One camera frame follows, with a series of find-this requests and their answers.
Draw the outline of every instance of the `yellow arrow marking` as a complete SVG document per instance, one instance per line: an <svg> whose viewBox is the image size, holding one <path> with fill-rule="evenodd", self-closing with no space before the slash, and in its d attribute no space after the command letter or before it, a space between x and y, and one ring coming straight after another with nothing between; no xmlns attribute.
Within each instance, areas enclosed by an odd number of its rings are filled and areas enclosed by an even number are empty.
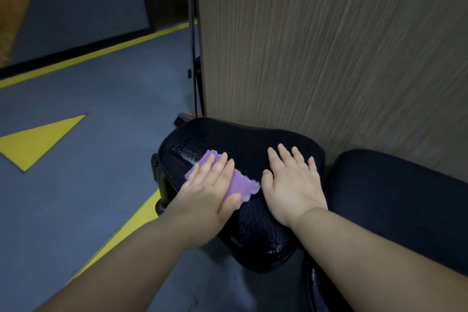
<svg viewBox="0 0 468 312"><path fill-rule="evenodd" d="M98 261L102 256L104 256L109 250L113 249L117 244L127 238L130 234L135 232L138 228L143 226L144 224L152 221L158 217L156 214L155 206L158 200L161 198L159 193L159 189L150 196L148 200L144 202L143 205L135 212L128 220L124 223L122 227L102 246L101 249L97 251L97 253L85 264L83 268L79 270L78 273L72 277L71 280L76 278L79 274L93 265L96 261Z"/></svg>
<svg viewBox="0 0 468 312"><path fill-rule="evenodd" d="M0 137L0 153L26 172L85 115Z"/></svg>

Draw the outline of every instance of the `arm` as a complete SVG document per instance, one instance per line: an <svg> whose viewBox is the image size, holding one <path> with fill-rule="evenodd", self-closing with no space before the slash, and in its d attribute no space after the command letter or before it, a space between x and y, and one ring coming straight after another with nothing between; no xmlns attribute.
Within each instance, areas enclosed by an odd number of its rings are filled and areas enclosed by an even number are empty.
<svg viewBox="0 0 468 312"><path fill-rule="evenodd" d="M37 312L146 311L182 251L207 243L241 200L223 197L234 161L212 155L182 186L160 218L147 223L71 281Z"/></svg>
<svg viewBox="0 0 468 312"><path fill-rule="evenodd" d="M262 189L272 214L290 227L351 307L367 311L461 311L468 279L328 211L313 158L279 145Z"/></svg>

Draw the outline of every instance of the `purple cloth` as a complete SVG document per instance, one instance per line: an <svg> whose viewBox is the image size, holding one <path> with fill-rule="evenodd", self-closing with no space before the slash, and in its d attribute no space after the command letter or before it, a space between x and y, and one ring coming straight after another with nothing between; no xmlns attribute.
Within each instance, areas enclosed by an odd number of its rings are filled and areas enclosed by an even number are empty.
<svg viewBox="0 0 468 312"><path fill-rule="evenodd" d="M204 162L208 159L208 157L214 154L215 160L214 163L216 163L220 158L221 155L215 151L215 150L208 150L206 151L205 155L200 159L198 164L202 166ZM185 174L185 180L189 178L189 175L193 172L193 168L189 170L187 174ZM223 202L232 194L241 194L242 196L242 202L249 201L250 196L253 194L258 193L260 190L260 183L255 180L250 180L248 177L245 175L242 175L241 172L239 172L237 169L234 169L233 177L231 178L231 183L229 184L229 188L227 189L226 194L224 195Z"/></svg>

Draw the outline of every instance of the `black leather cushion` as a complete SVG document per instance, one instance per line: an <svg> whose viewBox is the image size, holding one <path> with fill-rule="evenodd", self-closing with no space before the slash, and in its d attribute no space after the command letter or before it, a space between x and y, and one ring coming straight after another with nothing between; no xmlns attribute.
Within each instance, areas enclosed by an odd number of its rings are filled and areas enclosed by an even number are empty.
<svg viewBox="0 0 468 312"><path fill-rule="evenodd" d="M394 156L355 149L335 161L325 196L330 211L468 274L467 183ZM315 283L330 311L350 310L318 268Z"/></svg>
<svg viewBox="0 0 468 312"><path fill-rule="evenodd" d="M159 180L161 199L165 203L173 199L185 181L184 174L208 149L226 152L242 174L260 181L263 170L270 168L267 149L276 149L279 143L288 149L297 146L306 158L313 156L319 173L323 172L323 149L303 135L210 118L191 120L167 136L159 148L158 172L174 188L171 190ZM279 267L298 246L293 233L271 215L261 190L233 214L219 237L239 263L256 272Z"/></svg>

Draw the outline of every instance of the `person's right hand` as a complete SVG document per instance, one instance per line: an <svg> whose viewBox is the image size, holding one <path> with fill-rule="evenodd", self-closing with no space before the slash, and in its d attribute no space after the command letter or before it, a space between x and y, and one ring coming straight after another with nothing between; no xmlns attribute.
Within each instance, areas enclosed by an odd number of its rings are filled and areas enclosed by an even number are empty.
<svg viewBox="0 0 468 312"><path fill-rule="evenodd" d="M262 190L272 215L293 229L304 212L314 208L328 210L328 207L313 157L307 165L296 147L292 148L292 155L282 144L278 145L278 151L281 158L274 149L268 149L273 173L264 170Z"/></svg>

